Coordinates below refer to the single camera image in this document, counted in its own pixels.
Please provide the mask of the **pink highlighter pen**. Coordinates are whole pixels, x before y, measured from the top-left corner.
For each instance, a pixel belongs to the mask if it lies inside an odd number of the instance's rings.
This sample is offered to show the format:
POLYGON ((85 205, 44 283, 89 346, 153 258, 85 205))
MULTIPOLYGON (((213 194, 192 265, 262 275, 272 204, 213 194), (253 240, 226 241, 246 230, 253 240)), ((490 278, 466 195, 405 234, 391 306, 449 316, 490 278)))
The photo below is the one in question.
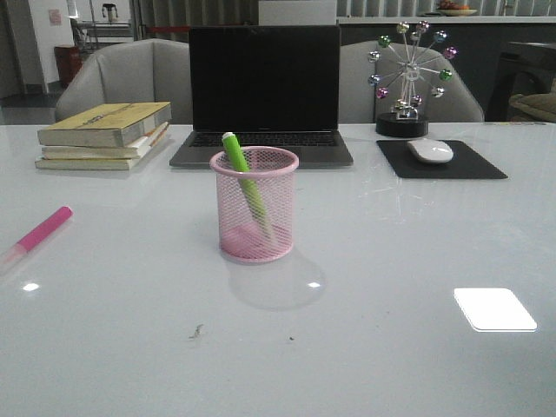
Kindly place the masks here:
POLYGON ((72 215, 73 210, 70 207, 62 206, 2 253, 1 275, 6 275, 29 252, 62 227, 72 215))

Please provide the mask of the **pink mesh pen holder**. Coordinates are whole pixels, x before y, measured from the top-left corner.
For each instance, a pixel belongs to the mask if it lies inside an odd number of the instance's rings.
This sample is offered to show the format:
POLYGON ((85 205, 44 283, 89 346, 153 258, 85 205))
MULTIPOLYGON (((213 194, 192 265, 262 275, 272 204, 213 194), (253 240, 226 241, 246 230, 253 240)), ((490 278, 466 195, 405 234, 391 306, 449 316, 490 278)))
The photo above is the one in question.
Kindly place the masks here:
POLYGON ((226 152, 214 155, 220 249, 246 263, 274 261, 293 248, 295 171, 299 160, 285 149, 242 149, 248 171, 234 169, 226 152))

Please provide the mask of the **grey laptop computer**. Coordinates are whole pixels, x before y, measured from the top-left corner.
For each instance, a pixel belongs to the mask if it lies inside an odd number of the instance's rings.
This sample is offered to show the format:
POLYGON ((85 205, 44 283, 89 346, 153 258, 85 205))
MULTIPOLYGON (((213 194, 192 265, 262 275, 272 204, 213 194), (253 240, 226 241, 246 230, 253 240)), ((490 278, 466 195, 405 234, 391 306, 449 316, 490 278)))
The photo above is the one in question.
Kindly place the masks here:
POLYGON ((226 132, 293 152, 303 169, 352 165, 338 130, 340 47, 336 25, 192 28, 193 130, 170 166, 207 168, 226 132))

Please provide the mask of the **ferris wheel desk ornament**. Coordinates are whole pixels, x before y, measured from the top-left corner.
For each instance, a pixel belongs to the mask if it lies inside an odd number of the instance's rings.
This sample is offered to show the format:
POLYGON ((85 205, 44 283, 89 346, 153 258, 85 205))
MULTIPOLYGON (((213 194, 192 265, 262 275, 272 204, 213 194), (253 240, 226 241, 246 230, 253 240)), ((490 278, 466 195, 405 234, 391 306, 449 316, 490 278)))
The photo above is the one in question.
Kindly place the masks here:
POLYGON ((390 110, 376 117, 376 132, 396 138, 421 137, 428 132, 428 119, 420 112, 424 103, 424 96, 416 89, 417 82, 425 82, 425 74, 436 75, 440 82, 448 82, 453 78, 454 71, 448 68, 432 69, 429 64, 436 59, 425 58, 425 55, 436 44, 447 40, 444 30, 437 30, 432 34, 430 46, 422 49, 421 38, 428 33, 431 25, 426 20, 412 24, 402 21, 396 25, 396 33, 402 36, 405 53, 402 55, 394 49, 392 38, 388 35, 380 36, 377 43, 379 49, 370 51, 367 59, 370 63, 377 63, 384 51, 390 50, 395 55, 394 71, 387 75, 373 74, 367 82, 374 87, 374 95, 383 100, 390 94, 390 88, 395 83, 400 85, 398 97, 390 110))

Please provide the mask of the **white computer mouse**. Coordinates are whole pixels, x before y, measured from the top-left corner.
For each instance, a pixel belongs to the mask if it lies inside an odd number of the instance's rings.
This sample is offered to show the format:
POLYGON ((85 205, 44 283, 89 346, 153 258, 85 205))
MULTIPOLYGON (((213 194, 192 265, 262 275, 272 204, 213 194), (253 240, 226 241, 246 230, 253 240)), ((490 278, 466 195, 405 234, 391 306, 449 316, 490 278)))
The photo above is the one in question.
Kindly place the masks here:
POLYGON ((422 138, 408 141, 407 147, 418 161, 424 163, 440 164, 453 159, 452 149, 443 141, 422 138))

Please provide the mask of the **top yellow book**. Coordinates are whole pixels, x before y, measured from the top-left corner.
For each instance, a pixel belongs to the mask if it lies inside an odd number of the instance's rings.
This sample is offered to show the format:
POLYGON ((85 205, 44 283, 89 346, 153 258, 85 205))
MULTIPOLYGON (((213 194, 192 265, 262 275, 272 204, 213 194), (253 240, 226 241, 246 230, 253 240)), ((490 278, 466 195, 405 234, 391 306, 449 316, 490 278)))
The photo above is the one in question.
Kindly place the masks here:
POLYGON ((105 103, 37 131, 46 146, 121 148, 171 119, 169 102, 105 103))

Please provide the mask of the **black mouse pad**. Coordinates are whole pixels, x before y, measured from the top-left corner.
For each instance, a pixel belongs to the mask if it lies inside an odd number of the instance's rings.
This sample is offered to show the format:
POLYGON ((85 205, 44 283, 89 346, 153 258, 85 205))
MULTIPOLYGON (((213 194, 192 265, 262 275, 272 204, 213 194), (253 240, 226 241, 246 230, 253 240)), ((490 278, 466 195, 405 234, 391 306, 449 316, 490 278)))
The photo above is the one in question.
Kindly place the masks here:
POLYGON ((507 175, 462 141, 448 140, 453 151, 449 162, 431 164, 419 161, 407 140, 376 142, 395 174, 406 179, 506 179, 507 175))

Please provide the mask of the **white box behind laptop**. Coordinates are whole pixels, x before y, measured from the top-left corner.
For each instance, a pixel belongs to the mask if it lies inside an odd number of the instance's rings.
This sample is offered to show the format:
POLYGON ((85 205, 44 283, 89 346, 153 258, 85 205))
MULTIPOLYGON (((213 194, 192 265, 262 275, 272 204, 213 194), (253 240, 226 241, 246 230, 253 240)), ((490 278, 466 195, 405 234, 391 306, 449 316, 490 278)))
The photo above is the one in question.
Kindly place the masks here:
POLYGON ((336 1, 259 1, 258 24, 335 25, 336 1))

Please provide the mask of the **middle cream book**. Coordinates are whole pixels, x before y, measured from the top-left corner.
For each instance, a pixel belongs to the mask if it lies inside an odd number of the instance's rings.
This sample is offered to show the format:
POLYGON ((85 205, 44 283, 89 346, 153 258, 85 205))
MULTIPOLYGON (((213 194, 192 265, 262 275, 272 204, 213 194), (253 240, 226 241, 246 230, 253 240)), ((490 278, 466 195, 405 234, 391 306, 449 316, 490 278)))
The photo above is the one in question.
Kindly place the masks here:
POLYGON ((169 123, 165 122, 121 148, 45 146, 46 159, 140 159, 147 155, 166 135, 169 123))

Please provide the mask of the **cream book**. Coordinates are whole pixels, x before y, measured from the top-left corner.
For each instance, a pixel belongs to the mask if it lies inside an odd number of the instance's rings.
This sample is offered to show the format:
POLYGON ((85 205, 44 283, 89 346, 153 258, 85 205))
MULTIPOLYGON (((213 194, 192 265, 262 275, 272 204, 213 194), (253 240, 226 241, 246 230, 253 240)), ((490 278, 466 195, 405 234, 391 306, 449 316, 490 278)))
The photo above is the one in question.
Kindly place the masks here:
POLYGON ((165 122, 121 148, 45 146, 46 159, 140 159, 147 155, 166 135, 169 123, 165 122))
POLYGON ((136 166, 140 159, 46 159, 41 154, 35 160, 38 169, 68 170, 129 170, 136 166))

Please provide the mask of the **bottom cream book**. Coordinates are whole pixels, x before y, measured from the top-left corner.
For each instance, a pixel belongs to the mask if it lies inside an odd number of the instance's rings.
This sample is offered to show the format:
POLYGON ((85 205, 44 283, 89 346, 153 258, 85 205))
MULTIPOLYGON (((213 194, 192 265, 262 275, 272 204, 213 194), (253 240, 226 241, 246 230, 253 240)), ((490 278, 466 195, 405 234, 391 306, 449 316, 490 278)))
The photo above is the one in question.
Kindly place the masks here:
POLYGON ((140 159, 46 159, 41 154, 35 160, 38 169, 68 170, 129 170, 136 166, 140 159))

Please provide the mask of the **fruit bowl on counter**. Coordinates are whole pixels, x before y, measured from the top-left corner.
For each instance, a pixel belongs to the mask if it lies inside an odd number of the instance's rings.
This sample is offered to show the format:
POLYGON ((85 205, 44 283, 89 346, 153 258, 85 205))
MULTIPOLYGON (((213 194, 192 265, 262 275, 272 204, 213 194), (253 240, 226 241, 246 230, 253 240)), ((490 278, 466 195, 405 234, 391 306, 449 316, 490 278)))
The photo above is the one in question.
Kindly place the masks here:
POLYGON ((436 10, 446 17, 468 17, 477 12, 476 9, 470 7, 468 4, 449 0, 440 0, 437 2, 436 6, 436 10))

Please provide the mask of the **beige sofa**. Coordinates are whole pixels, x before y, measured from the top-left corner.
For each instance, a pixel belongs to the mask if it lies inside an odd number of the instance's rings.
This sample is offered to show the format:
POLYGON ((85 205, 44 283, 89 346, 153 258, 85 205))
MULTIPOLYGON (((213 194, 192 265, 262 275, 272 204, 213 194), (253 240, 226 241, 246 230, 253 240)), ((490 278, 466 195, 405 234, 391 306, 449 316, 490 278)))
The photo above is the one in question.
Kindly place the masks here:
POLYGON ((544 122, 555 122, 555 94, 516 94, 509 98, 509 105, 544 122))

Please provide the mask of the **dark side table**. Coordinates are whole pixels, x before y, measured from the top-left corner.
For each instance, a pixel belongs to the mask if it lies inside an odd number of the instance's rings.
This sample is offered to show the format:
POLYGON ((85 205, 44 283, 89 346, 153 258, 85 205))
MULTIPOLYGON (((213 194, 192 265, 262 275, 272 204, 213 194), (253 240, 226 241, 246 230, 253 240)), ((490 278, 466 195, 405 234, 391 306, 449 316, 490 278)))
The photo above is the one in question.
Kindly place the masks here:
POLYGON ((499 55, 486 120, 508 120, 512 114, 511 96, 549 93, 554 79, 555 43, 505 43, 499 55))

